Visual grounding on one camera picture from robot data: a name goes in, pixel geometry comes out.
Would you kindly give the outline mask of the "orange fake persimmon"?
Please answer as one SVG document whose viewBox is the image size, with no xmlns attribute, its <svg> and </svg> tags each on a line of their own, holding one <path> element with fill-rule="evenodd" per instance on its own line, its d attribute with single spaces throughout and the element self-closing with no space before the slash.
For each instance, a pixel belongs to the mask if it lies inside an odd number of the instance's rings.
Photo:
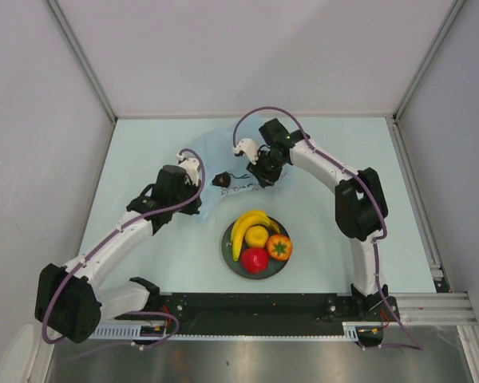
<svg viewBox="0 0 479 383">
<path fill-rule="evenodd" d="M 291 257 L 293 243 L 289 237 L 275 234 L 268 238 L 265 248 L 274 260 L 285 262 Z"/>
</svg>

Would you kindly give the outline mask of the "light blue plastic bag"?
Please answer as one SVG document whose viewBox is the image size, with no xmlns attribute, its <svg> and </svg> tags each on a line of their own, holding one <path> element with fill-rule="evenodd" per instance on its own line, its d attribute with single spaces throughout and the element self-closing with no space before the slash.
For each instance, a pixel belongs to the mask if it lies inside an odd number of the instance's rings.
<svg viewBox="0 0 479 383">
<path fill-rule="evenodd" d="M 262 209 L 269 215 L 285 210 L 287 193 L 291 190 L 294 172 L 289 166 L 282 170 L 280 179 L 272 187 L 261 188 L 257 179 L 247 171 L 248 159 L 236 157 L 232 151 L 232 131 L 235 122 L 225 119 L 184 119 L 183 148 L 195 151 L 204 163 L 205 186 L 200 195 L 202 206 L 198 219 L 205 221 L 222 211 L 230 214 L 250 209 Z M 229 188 L 212 186 L 212 179 L 229 172 Z"/>
</svg>

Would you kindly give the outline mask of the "dark fake fruit green top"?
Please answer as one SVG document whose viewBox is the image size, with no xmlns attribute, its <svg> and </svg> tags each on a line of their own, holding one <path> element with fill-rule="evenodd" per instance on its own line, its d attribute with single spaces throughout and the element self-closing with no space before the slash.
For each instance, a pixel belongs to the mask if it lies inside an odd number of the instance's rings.
<svg viewBox="0 0 479 383">
<path fill-rule="evenodd" d="M 212 186 L 219 188 L 229 188 L 232 182 L 232 176 L 229 172 L 217 174 L 212 179 Z"/>
</svg>

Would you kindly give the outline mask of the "yellow fake banana bunch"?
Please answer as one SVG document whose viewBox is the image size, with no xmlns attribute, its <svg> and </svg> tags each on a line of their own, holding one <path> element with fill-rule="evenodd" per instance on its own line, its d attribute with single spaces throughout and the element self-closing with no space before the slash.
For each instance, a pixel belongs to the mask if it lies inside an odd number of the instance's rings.
<svg viewBox="0 0 479 383">
<path fill-rule="evenodd" d="M 280 233 L 277 222 L 271 219 L 265 211 L 251 210 L 243 213 L 233 223 L 231 231 L 230 240 L 232 243 L 232 259 L 234 262 L 238 262 L 240 260 L 245 233 L 250 227 L 253 226 L 266 227 L 269 234 L 271 231 L 274 231 L 276 234 Z"/>
</svg>

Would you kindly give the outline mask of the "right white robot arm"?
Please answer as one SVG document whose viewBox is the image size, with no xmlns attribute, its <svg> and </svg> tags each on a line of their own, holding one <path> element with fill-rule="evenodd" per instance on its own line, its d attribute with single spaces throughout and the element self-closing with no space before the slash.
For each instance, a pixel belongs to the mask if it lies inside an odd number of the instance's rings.
<svg viewBox="0 0 479 383">
<path fill-rule="evenodd" d="M 382 289 L 378 241 L 387 235 L 386 198 L 373 168 L 356 170 L 324 152 L 302 129 L 288 132 L 278 119 L 259 128 L 263 150 L 254 140 L 233 140 L 235 156 L 248 158 L 247 170 L 260 187 L 274 185 L 284 166 L 295 166 L 316 178 L 335 196 L 335 222 L 350 240 L 354 261 L 354 314 L 371 320 L 381 310 L 376 294 Z"/>
</svg>

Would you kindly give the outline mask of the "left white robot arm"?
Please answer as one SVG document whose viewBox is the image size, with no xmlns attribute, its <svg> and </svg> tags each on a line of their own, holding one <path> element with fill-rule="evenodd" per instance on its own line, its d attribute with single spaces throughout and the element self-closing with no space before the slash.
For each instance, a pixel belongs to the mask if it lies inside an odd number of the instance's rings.
<svg viewBox="0 0 479 383">
<path fill-rule="evenodd" d="M 116 226 L 82 255 L 63 266 L 44 267 L 38 278 L 34 317 L 42 339 L 53 345 L 63 339 L 87 340 L 98 325 L 122 316 L 150 319 L 159 314 L 160 289 L 141 277 L 104 290 L 111 272 L 137 247 L 154 236 L 174 214 L 196 215 L 205 170 L 196 158 L 165 165 L 156 182 L 133 199 Z"/>
</svg>

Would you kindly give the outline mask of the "red fake apple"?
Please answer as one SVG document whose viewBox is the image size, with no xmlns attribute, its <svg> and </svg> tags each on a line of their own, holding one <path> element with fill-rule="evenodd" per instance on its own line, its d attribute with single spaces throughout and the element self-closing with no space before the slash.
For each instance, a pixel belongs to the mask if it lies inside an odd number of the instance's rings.
<svg viewBox="0 0 479 383">
<path fill-rule="evenodd" d="M 240 256 L 240 262 L 249 274 L 258 274 L 269 266 L 270 256 L 264 248 L 248 248 Z"/>
</svg>

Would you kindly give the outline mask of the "yellow fake lemon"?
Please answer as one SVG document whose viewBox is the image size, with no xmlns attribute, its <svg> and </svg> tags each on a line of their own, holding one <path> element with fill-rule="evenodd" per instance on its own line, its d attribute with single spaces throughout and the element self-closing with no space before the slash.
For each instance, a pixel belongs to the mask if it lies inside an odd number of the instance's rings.
<svg viewBox="0 0 479 383">
<path fill-rule="evenodd" d="M 264 248 L 270 235 L 266 227 L 253 226 L 245 233 L 244 240 L 250 248 Z"/>
</svg>

